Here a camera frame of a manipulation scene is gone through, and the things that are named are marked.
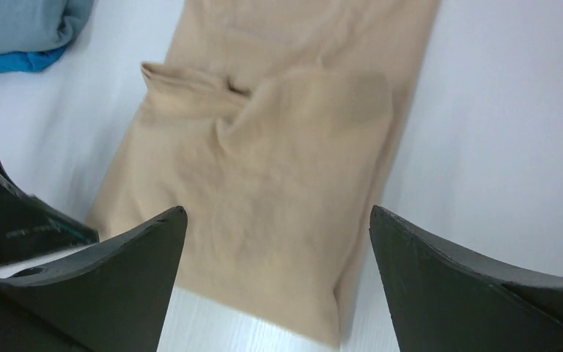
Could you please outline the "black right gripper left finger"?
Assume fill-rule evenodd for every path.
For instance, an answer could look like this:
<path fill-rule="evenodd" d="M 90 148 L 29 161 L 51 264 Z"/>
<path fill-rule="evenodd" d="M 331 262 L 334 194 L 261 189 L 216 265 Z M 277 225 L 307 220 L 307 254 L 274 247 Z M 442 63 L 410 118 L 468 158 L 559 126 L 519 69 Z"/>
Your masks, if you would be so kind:
<path fill-rule="evenodd" d="M 174 207 L 0 278 L 0 351 L 155 351 L 187 223 L 185 209 Z"/>

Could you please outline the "folded grey-blue t shirt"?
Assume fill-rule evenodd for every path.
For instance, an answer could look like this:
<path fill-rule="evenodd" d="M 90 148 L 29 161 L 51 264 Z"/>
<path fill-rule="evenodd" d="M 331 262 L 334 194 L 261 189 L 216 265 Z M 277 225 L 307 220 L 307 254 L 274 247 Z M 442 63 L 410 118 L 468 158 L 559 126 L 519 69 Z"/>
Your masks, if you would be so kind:
<path fill-rule="evenodd" d="M 61 48 L 79 36 L 93 1 L 0 1 L 0 54 Z"/>

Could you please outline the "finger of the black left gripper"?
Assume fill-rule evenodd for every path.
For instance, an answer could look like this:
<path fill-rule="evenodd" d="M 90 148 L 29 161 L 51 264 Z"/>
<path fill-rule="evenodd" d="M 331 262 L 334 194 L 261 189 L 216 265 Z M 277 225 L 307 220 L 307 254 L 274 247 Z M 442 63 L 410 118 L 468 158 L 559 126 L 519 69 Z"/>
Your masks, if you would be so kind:
<path fill-rule="evenodd" d="M 17 187 L 0 162 L 0 266 L 98 241 L 97 230 Z"/>

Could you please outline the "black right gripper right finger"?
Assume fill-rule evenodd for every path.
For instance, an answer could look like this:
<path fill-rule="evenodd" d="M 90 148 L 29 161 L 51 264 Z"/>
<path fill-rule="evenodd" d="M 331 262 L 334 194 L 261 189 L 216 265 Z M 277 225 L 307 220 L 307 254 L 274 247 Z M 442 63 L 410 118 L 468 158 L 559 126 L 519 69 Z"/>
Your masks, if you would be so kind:
<path fill-rule="evenodd" d="M 563 351 L 563 277 L 487 257 L 380 206 L 369 236 L 401 351 Z"/>

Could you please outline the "folded bright blue t shirt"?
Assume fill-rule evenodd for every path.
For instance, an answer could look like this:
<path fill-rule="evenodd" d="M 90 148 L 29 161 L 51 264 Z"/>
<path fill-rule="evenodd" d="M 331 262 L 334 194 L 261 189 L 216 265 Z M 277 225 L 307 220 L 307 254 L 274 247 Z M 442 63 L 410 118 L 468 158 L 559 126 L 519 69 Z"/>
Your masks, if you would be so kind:
<path fill-rule="evenodd" d="M 9 52 L 0 54 L 0 73 L 24 72 L 37 73 L 58 61 L 68 45 L 48 51 Z"/>

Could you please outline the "beige t shirt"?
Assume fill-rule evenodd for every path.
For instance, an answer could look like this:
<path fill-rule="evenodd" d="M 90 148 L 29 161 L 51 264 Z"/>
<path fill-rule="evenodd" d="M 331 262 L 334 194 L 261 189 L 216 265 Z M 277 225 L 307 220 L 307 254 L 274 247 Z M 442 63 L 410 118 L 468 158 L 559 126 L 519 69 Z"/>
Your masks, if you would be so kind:
<path fill-rule="evenodd" d="M 331 347 L 438 1 L 186 1 L 87 221 L 181 205 L 178 286 Z"/>

